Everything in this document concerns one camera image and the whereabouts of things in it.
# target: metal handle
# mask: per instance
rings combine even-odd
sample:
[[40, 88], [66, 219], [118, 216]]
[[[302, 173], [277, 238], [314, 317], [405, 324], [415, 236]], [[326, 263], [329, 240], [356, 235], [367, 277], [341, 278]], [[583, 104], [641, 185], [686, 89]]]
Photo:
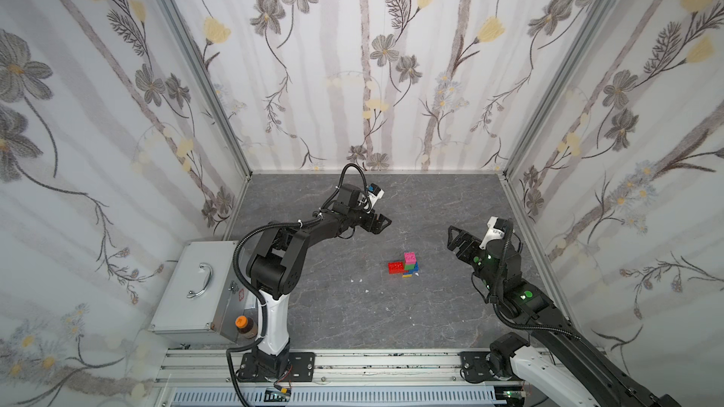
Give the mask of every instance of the metal handle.
[[186, 294], [186, 298], [194, 298], [198, 297], [201, 294], [206, 292], [206, 288], [209, 287], [209, 284], [212, 282], [213, 277], [213, 269], [212, 266], [208, 262], [202, 262], [198, 265], [199, 269], [209, 269], [209, 273], [206, 274], [206, 279], [204, 279], [204, 287], [199, 291], [198, 293], [195, 293], [193, 291], [188, 291], [188, 294]]

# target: floral wallpaper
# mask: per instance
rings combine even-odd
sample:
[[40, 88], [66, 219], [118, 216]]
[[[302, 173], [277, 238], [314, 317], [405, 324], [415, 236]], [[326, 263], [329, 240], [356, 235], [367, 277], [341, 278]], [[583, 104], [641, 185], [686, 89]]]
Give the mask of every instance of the floral wallpaper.
[[255, 170], [501, 170], [595, 0], [175, 0]]
[[0, 23], [3, 401], [141, 405], [169, 273], [244, 180], [154, 0], [3, 0]]
[[724, 0], [620, 0], [509, 173], [582, 331], [715, 405], [724, 357]]

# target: toy building block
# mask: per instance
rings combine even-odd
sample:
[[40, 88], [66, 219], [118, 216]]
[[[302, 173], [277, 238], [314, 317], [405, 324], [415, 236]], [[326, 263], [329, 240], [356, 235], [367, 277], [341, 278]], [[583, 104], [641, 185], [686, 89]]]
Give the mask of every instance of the toy building block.
[[390, 274], [401, 274], [405, 271], [405, 264], [402, 261], [388, 262], [387, 272]]
[[416, 263], [417, 260], [413, 252], [405, 253], [405, 270], [412, 270]]
[[415, 272], [419, 272], [419, 270], [420, 270], [420, 268], [417, 266], [417, 263], [415, 263], [415, 267], [413, 267], [412, 269], [405, 270], [403, 272], [403, 275], [413, 274]]

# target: red building block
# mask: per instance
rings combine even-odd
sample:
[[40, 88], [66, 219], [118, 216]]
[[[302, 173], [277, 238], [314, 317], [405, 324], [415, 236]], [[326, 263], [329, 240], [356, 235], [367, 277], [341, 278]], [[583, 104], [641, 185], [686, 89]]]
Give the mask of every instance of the red building block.
[[402, 261], [387, 263], [387, 272], [389, 272], [390, 274], [401, 274], [404, 271], [405, 263]]

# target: gray marble floor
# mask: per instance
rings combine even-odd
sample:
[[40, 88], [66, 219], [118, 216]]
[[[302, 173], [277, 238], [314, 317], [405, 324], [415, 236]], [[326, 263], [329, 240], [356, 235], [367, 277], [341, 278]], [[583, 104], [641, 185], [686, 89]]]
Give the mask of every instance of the gray marble floor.
[[[232, 238], [270, 220], [310, 217], [338, 178], [254, 175]], [[352, 170], [345, 181], [361, 185]], [[470, 267], [446, 249], [449, 225], [482, 237], [491, 215], [512, 216], [497, 177], [367, 172], [367, 182], [385, 190], [375, 210], [393, 223], [377, 236], [358, 229], [350, 240], [325, 240], [309, 250], [290, 294], [292, 347], [488, 347], [509, 332], [471, 286]], [[406, 251], [415, 252], [419, 276], [389, 275], [387, 263]], [[527, 249], [522, 267], [524, 277], [542, 285]]]

